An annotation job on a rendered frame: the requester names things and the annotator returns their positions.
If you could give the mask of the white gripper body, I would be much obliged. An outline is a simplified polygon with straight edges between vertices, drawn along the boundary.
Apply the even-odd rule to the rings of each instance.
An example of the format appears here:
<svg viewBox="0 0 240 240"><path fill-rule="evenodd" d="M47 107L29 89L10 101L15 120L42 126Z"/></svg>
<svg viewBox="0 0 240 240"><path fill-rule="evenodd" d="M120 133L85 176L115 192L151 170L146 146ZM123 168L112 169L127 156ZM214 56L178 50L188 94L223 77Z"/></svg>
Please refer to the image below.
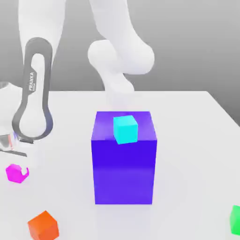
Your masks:
<svg viewBox="0 0 240 240"><path fill-rule="evenodd" d="M0 166L10 164L37 166L37 149L33 145L28 145L16 148L15 150L0 150Z"/></svg>

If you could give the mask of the small magenta cube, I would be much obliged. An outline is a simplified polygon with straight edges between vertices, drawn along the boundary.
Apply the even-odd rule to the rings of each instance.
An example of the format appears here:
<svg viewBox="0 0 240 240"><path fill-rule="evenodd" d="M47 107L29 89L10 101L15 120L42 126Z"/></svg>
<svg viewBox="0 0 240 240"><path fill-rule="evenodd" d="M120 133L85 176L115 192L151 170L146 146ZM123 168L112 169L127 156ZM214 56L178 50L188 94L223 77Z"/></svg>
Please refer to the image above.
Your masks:
<svg viewBox="0 0 240 240"><path fill-rule="evenodd" d="M26 168L26 171L25 174L22 174L22 168L19 165L11 164L6 168L7 179L21 184L29 176L29 169Z"/></svg>

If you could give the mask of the small orange cube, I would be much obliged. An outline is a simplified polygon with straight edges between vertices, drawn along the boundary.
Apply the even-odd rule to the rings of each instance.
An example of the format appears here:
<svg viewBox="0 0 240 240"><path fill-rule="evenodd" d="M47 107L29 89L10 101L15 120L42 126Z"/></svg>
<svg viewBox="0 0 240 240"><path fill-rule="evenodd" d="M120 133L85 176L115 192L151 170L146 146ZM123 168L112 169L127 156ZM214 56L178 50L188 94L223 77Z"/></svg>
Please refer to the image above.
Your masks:
<svg viewBox="0 0 240 240"><path fill-rule="evenodd" d="M54 240L59 237L57 221L45 210L28 222L33 240Z"/></svg>

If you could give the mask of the small cyan cube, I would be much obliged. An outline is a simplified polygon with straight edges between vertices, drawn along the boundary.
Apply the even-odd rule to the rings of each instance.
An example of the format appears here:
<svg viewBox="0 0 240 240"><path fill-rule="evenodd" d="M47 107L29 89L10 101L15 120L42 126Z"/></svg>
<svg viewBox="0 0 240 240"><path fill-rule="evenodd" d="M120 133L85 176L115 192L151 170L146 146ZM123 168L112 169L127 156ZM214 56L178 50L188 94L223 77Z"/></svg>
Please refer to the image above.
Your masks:
<svg viewBox="0 0 240 240"><path fill-rule="evenodd" d="M117 144L138 141L138 123L132 115L113 118L113 134Z"/></svg>

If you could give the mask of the small green cube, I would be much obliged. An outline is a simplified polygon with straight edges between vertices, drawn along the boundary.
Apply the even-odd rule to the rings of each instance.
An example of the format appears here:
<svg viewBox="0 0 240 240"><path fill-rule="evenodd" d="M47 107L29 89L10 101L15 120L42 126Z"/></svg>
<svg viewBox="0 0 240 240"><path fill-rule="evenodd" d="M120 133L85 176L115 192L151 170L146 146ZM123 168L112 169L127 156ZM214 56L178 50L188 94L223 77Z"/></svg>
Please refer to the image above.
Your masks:
<svg viewBox="0 0 240 240"><path fill-rule="evenodd" d="M234 205L230 214L231 233L240 236L240 206Z"/></svg>

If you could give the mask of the large blue box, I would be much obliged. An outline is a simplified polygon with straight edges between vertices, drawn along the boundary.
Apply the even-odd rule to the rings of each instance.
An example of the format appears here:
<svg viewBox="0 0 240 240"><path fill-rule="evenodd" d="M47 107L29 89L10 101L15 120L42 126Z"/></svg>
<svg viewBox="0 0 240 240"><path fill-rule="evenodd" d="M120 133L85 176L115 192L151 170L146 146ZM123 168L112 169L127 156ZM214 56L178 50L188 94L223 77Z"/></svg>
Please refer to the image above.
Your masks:
<svg viewBox="0 0 240 240"><path fill-rule="evenodd" d="M138 141L117 144L113 118L132 115ZM91 137L96 204L152 204L157 136L150 112L96 113Z"/></svg>

